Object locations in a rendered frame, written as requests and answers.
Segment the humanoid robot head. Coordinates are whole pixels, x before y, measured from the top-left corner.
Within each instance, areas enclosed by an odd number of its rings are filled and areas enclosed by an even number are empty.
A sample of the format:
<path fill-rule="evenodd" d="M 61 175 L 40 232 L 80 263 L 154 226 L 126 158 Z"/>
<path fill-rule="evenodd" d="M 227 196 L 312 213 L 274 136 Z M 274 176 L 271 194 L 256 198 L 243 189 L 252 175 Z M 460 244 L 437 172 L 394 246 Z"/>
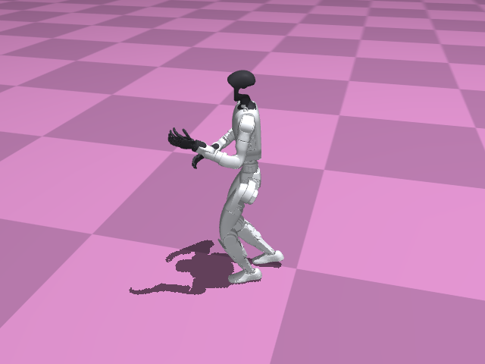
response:
<path fill-rule="evenodd" d="M 236 71 L 227 78 L 227 81 L 234 88 L 234 101 L 240 101 L 237 109 L 244 109 L 241 105 L 246 105 L 247 109 L 256 110 L 256 104 L 249 98 L 249 95 L 238 93 L 240 88 L 245 89 L 247 86 L 255 84 L 254 75 L 250 71 Z"/>

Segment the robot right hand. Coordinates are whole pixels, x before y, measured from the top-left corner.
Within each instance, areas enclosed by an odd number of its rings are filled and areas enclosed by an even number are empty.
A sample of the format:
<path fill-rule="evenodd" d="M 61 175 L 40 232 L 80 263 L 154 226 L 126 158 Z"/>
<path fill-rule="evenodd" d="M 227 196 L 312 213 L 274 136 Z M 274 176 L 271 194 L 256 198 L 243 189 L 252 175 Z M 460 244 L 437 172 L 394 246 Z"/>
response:
<path fill-rule="evenodd" d="M 217 143 L 211 145 L 211 147 L 213 147 L 214 149 L 218 149 L 219 148 L 219 145 Z M 203 155 L 196 155 L 193 159 L 192 159 L 192 166 L 197 169 L 196 165 L 197 163 L 201 160 L 201 159 L 204 159 Z"/>

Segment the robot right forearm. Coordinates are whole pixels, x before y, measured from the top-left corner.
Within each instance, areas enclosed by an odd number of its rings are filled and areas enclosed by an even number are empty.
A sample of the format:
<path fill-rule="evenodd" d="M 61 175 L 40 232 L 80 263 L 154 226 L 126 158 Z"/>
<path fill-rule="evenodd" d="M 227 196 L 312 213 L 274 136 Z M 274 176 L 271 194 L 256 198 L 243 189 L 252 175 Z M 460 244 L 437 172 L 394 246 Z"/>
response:
<path fill-rule="evenodd" d="M 221 151 L 222 149 L 226 148 L 230 143 L 232 143 L 234 140 L 235 140 L 235 136 L 233 133 L 233 129 L 230 128 L 225 135 L 223 135 L 217 142 L 215 142 L 219 145 L 219 148 L 217 150 Z M 215 143 L 212 143 L 212 145 Z"/>

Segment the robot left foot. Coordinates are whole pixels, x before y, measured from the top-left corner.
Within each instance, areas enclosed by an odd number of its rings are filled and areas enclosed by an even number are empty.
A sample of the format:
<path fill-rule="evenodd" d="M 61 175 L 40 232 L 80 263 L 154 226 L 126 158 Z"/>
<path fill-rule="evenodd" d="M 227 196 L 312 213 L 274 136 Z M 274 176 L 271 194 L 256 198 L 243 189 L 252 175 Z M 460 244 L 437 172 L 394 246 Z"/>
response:
<path fill-rule="evenodd" d="M 230 283 L 242 283 L 242 282 L 246 282 L 250 280 L 258 280 L 262 278 L 262 273 L 260 269 L 254 268 L 253 271 L 254 271 L 253 274 L 250 274 L 250 275 L 246 274 L 244 270 L 239 271 L 235 274 L 231 274 L 228 276 L 228 281 Z"/>

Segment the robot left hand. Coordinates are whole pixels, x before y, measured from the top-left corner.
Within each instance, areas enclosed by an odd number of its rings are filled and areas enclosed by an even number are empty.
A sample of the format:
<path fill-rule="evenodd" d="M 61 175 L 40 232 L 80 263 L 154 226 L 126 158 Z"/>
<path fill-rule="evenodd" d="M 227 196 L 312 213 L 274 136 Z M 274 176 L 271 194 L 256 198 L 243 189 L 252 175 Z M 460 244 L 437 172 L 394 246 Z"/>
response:
<path fill-rule="evenodd" d="M 170 130 L 170 133 L 168 134 L 168 141 L 171 145 L 180 147 L 181 149 L 192 149 L 193 152 L 196 152 L 198 147 L 203 147 L 205 148 L 207 145 L 199 140 L 194 141 L 189 134 L 186 132 L 185 129 L 183 129 L 183 132 L 185 133 L 186 136 L 181 136 L 176 132 L 175 128 L 173 128 L 173 131 L 175 135 L 172 133 Z"/>

